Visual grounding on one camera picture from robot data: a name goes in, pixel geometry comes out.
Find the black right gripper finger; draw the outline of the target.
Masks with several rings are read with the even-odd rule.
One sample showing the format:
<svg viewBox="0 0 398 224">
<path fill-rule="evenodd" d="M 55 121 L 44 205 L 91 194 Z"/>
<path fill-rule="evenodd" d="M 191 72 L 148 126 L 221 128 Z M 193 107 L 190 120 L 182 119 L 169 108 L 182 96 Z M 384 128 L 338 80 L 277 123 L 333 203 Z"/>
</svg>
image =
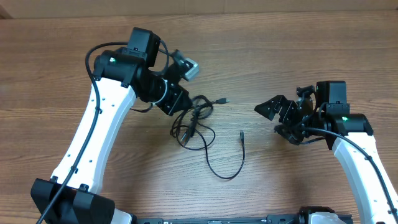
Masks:
<svg viewBox="0 0 398 224">
<path fill-rule="evenodd" d="M 272 121 L 275 115 L 279 115 L 279 122 L 292 124 L 299 120 L 296 102 L 288 100 L 284 95 L 277 95 L 265 103 L 254 108 L 254 111 Z"/>
<path fill-rule="evenodd" d="M 274 127 L 274 132 L 293 145 L 300 145 L 305 138 L 308 138 L 308 133 L 303 130 L 302 125 L 286 126 L 284 124 L 279 124 Z"/>
</svg>

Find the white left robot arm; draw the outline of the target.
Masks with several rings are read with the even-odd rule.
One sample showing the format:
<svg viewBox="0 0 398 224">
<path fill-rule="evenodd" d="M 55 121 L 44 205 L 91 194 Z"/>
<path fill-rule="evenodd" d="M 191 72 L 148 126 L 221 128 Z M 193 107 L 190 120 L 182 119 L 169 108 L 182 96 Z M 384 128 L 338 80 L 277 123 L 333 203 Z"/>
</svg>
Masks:
<svg viewBox="0 0 398 224">
<path fill-rule="evenodd" d="M 180 80 L 190 81 L 198 64 L 152 31 L 134 28 L 127 42 L 99 44 L 85 59 L 89 101 L 75 136 L 49 180 L 36 179 L 30 195 L 39 223 L 136 223 L 137 217 L 101 196 L 104 172 L 125 116 L 140 99 L 165 114 L 187 110 L 192 101 Z"/>
</svg>

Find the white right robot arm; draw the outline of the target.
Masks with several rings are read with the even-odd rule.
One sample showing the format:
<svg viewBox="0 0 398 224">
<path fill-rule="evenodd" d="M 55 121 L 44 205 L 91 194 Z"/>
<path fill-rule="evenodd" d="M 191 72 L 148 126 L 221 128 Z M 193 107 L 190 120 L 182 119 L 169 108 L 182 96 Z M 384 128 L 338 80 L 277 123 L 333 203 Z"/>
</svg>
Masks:
<svg viewBox="0 0 398 224">
<path fill-rule="evenodd" d="M 296 94 L 296 101 L 277 95 L 254 110 L 269 120 L 278 115 L 274 131 L 293 145 L 326 141 L 346 174 L 362 223 L 397 223 L 397 192 L 367 117 L 350 111 L 346 83 L 317 82 Z"/>
</svg>

